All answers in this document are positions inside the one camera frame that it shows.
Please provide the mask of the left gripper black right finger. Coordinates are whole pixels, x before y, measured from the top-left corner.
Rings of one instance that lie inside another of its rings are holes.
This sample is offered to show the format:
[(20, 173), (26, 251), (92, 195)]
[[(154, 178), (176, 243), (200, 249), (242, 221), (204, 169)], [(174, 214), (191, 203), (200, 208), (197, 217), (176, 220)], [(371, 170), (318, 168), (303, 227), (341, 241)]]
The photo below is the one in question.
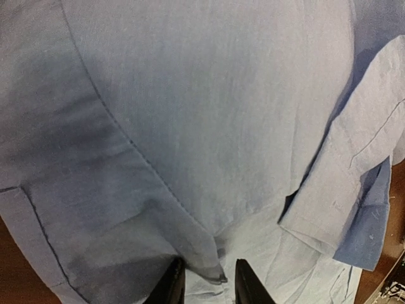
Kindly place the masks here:
[(236, 304), (275, 304), (247, 260), (238, 259), (235, 266)]

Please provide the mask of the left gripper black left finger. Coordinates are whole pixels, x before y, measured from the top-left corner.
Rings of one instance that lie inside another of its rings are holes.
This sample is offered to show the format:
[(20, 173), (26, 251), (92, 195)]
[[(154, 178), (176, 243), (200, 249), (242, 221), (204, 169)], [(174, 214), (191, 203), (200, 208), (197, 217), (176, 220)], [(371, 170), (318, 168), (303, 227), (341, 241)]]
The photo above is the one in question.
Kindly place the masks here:
[(148, 296), (148, 304), (184, 304), (185, 262), (175, 258)]

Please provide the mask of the light blue long sleeve shirt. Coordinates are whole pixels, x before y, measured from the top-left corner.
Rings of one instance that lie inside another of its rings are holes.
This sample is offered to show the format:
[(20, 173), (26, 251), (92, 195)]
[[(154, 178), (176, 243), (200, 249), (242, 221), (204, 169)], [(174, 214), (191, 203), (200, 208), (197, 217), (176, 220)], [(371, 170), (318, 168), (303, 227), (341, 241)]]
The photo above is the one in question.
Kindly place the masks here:
[(353, 303), (404, 159), (403, 1), (2, 1), (1, 218), (62, 303)]

